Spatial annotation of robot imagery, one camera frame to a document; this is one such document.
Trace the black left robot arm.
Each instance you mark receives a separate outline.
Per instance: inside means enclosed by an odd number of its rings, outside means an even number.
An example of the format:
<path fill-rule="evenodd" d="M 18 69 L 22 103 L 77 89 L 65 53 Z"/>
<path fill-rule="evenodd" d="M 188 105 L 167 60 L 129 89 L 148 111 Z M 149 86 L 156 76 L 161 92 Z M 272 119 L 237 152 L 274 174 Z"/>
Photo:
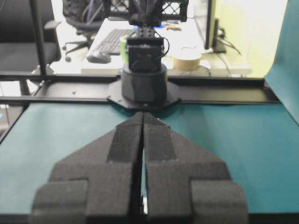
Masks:
<path fill-rule="evenodd" d="M 168 82 L 167 68 L 161 62 L 169 49 L 167 39 L 155 31 L 166 20 L 187 20 L 187 0 L 177 0 L 178 8 L 165 12 L 164 5 L 172 0 L 130 0 L 128 10 L 112 10 L 114 4 L 105 0 L 105 16 L 120 17 L 130 25 L 138 26 L 127 38 L 128 61 L 124 63 L 121 78 L 109 85 L 107 99 L 129 110 L 152 111 L 167 107 L 180 100 L 178 86 Z"/>

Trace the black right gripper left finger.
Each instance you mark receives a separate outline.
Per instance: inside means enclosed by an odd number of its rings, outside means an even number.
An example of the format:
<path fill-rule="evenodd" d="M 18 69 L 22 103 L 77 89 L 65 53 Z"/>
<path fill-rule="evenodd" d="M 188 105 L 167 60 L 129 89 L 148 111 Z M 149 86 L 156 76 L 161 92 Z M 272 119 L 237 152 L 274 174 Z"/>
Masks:
<path fill-rule="evenodd" d="M 143 114 L 56 162 L 32 224 L 132 224 L 140 214 Z"/>

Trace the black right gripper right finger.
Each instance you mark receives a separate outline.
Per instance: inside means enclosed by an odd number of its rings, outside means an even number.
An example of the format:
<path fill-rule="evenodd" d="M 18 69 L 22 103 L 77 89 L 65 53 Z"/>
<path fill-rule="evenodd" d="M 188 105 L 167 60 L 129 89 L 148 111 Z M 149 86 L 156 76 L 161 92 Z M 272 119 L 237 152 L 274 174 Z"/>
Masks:
<path fill-rule="evenodd" d="M 151 224 L 246 224 L 243 188 L 215 154 L 144 114 L 148 221 Z"/>

